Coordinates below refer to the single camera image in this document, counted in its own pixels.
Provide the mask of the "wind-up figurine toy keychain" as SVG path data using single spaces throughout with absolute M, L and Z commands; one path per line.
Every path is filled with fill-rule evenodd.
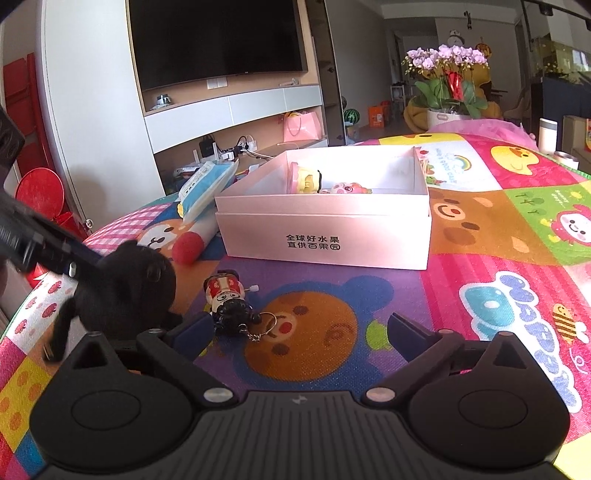
M 276 328 L 276 314 L 256 312 L 246 294 L 259 291 L 257 285 L 244 287 L 235 270 L 218 270 L 204 280 L 204 296 L 217 335 L 245 336 L 259 342 Z

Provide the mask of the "black plush cat toy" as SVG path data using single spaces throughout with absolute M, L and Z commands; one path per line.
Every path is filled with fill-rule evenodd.
M 175 294 L 176 275 L 169 259 L 135 240 L 126 241 L 101 258 L 94 274 L 79 280 L 63 302 L 43 346 L 43 360 L 58 363 L 64 358 L 74 319 L 85 330 L 116 341 L 133 340 L 149 329 L 173 329 L 182 321 L 171 311 Z

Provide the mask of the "white red toy rocket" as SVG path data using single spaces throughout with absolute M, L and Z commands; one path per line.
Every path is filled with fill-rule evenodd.
M 191 265 L 197 261 L 217 231 L 214 211 L 201 214 L 191 225 L 182 225 L 171 247 L 172 260 L 180 265 Z

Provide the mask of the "blue white mask package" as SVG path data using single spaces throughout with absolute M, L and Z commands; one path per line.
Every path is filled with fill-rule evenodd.
M 214 197 L 231 185 L 238 172 L 238 163 L 207 161 L 178 192 L 177 213 L 187 224 L 194 221 L 214 201 Z

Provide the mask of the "colourful cartoon play mat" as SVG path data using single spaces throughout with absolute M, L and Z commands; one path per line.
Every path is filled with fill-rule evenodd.
M 429 133 L 410 145 L 430 196 L 422 271 L 228 255 L 219 230 L 197 261 L 171 258 L 182 218 L 164 198 L 92 235 L 101 254 L 135 240 L 176 271 L 172 309 L 208 313 L 204 280 L 235 270 L 259 342 L 217 335 L 193 363 L 238 396 L 193 407 L 141 372 L 136 338 L 79 324 L 42 359 L 75 290 L 47 274 L 1 340 L 5 479 L 586 479 L 590 475 L 590 179 L 531 149 Z M 363 393 L 407 365 L 393 313 L 465 343 L 396 407 Z

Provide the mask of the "pink cardboard box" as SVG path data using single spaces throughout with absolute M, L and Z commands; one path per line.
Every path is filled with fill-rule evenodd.
M 290 164 L 320 170 L 322 188 L 356 182 L 372 194 L 290 194 Z M 425 176 L 410 145 L 288 150 L 215 198 L 233 257 L 422 271 L 432 230 Z

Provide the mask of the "pink pig toy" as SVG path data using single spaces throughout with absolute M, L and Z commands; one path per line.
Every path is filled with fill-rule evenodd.
M 338 183 L 329 188 L 322 188 L 321 194 L 372 194 L 370 188 L 366 188 L 359 183 Z

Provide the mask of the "white TV cabinet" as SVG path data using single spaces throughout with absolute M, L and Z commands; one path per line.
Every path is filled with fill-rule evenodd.
M 307 70 L 214 77 L 150 90 L 143 90 L 139 85 L 129 2 L 125 7 L 126 48 L 133 64 L 134 82 L 150 144 L 148 157 L 138 170 L 149 173 L 157 186 L 163 184 L 163 169 L 156 156 L 163 151 L 230 127 L 322 105 L 311 29 L 303 1 L 295 2 L 301 19 Z

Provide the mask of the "yellow pink toy in box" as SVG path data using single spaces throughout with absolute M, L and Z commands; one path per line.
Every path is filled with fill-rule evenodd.
M 287 180 L 290 194 L 314 194 L 322 189 L 321 171 L 301 167 L 297 162 L 290 164 Z

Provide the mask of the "black television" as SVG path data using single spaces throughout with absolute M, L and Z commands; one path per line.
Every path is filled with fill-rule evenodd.
M 128 13 L 143 90 L 308 69 L 294 1 L 135 0 Z

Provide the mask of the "watermelon ball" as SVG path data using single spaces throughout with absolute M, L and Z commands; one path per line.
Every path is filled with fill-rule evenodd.
M 346 109 L 344 111 L 344 122 L 348 126 L 356 125 L 360 122 L 360 112 L 354 108 Z

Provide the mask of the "white cylindrical speaker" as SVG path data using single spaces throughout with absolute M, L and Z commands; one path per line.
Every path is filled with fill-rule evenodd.
M 544 154 L 553 154 L 557 149 L 558 123 L 541 118 L 539 121 L 538 148 Z

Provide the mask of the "pink gift bag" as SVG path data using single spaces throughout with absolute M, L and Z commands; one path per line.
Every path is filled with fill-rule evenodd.
M 283 142 L 321 140 L 322 124 L 315 112 L 291 112 L 283 119 Z

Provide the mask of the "purple orchid flower pot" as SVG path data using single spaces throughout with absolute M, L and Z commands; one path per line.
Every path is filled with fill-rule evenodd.
M 446 44 L 437 49 L 419 47 L 407 51 L 403 63 L 415 80 L 415 95 L 405 108 L 407 117 L 434 113 L 478 119 L 488 108 L 474 80 L 476 73 L 489 71 L 481 50 Z

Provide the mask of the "glass fish tank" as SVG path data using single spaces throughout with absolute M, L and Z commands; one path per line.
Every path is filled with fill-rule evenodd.
M 522 1 L 523 26 L 535 78 L 590 81 L 590 5 L 587 1 Z

